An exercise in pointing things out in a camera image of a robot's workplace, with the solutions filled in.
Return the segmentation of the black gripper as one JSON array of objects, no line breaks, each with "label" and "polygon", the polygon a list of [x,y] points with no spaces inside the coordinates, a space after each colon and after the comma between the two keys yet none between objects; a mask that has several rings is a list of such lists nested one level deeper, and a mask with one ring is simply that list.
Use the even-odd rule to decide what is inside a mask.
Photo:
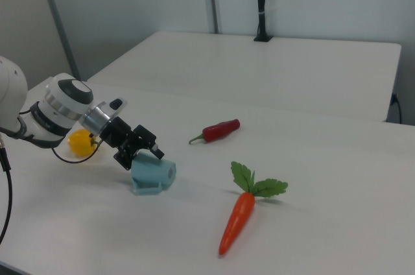
[{"label": "black gripper", "polygon": [[152,132],[142,125],[138,125],[133,131],[120,117],[109,121],[99,137],[111,148],[117,149],[113,158],[127,171],[131,169],[132,161],[139,150],[149,150],[159,160],[164,157]]}]

